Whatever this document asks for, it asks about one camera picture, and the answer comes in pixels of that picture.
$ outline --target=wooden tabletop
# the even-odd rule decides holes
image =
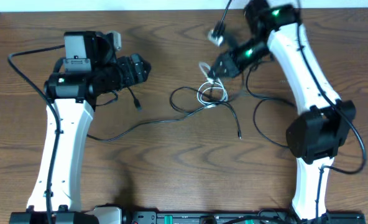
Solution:
[[[148,119],[179,118],[168,97],[180,86],[204,81],[198,62],[212,64],[220,49],[206,33],[221,11],[42,12],[0,15],[0,223],[23,212],[32,193],[44,147],[46,105],[8,66],[9,53],[63,43],[67,30],[117,30],[119,55],[139,53],[152,64],[147,82],[132,89],[142,103],[137,112],[127,90],[113,105],[98,108],[90,133],[115,136]],[[368,152],[368,9],[307,9],[308,36],[326,77],[344,100],[357,108],[354,124]],[[241,11],[230,11],[227,30],[245,41],[250,33]],[[22,71],[43,86],[64,50],[16,58]],[[238,91],[240,79],[228,84]],[[258,93],[292,99],[278,63],[261,66],[250,83]],[[100,101],[110,96],[102,96]],[[181,106],[199,106],[192,92],[175,98]],[[119,203],[159,210],[258,210],[288,208],[295,192],[296,162],[291,152],[263,139],[252,124],[257,99],[244,94],[232,103],[242,128],[238,140],[231,112],[204,110],[186,121],[151,124],[118,141],[88,139],[81,176],[83,209]],[[293,109],[265,103],[260,129],[285,143],[285,130],[297,117]],[[339,149],[335,164],[356,168],[361,152],[353,134]],[[359,175],[331,173],[329,210],[365,213],[368,221],[368,165]]]

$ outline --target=teal light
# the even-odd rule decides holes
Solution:
[[[246,56],[250,57],[253,53],[253,49],[246,50],[245,54]]]
[[[272,11],[272,15],[273,16],[278,16],[279,15],[279,9]]]

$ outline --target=white cable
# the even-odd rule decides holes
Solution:
[[[225,89],[222,81],[219,78],[217,80],[213,80],[212,78],[208,77],[208,72],[210,71],[210,66],[205,62],[200,62],[199,63],[199,68],[201,69],[201,72],[203,73],[203,75],[206,77],[207,82],[204,82],[204,84],[202,84],[199,87],[198,93],[196,94],[197,100],[204,106],[212,104],[211,102],[203,100],[203,97],[202,97],[203,95],[202,94],[206,93],[207,91],[210,91],[213,87],[214,90],[221,90],[222,94],[221,94],[220,101],[228,101],[228,92]]]

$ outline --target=white wall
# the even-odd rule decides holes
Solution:
[[[228,0],[0,0],[0,12],[223,9]],[[279,5],[295,0],[269,0]],[[233,0],[242,9],[249,0]],[[368,7],[368,0],[301,0],[306,8]]]

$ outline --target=wooden table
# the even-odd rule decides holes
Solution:
[[[9,53],[63,43],[66,30],[118,30],[120,55],[139,53],[152,64],[146,83],[133,87],[143,111],[127,90],[113,105],[97,109],[90,133],[117,135],[147,119],[179,118],[170,93],[180,86],[198,88],[199,61],[213,63],[220,50],[206,33],[221,11],[42,12],[0,15],[0,223],[25,210],[39,171],[46,132],[45,103],[8,66]],[[334,89],[357,107],[354,124],[368,150],[368,9],[307,9],[304,19],[314,53]],[[230,11],[228,30],[241,41],[250,33],[241,11]],[[18,66],[43,86],[63,50],[23,56]],[[228,88],[239,88],[234,80]],[[251,78],[258,93],[291,98],[278,63],[263,65]],[[175,98],[198,106],[191,92]],[[231,112],[219,107],[179,123],[137,128],[111,143],[87,140],[81,177],[83,209],[119,203],[159,210],[258,210],[288,208],[295,191],[296,163],[291,152],[263,139],[252,124],[258,100],[242,96],[232,105],[243,139],[238,140]],[[285,143],[285,130],[297,117],[289,107],[266,103],[258,112],[263,132]],[[335,164],[360,163],[352,134]],[[368,221],[368,166],[360,175],[331,173],[326,197],[330,210],[361,210]]]

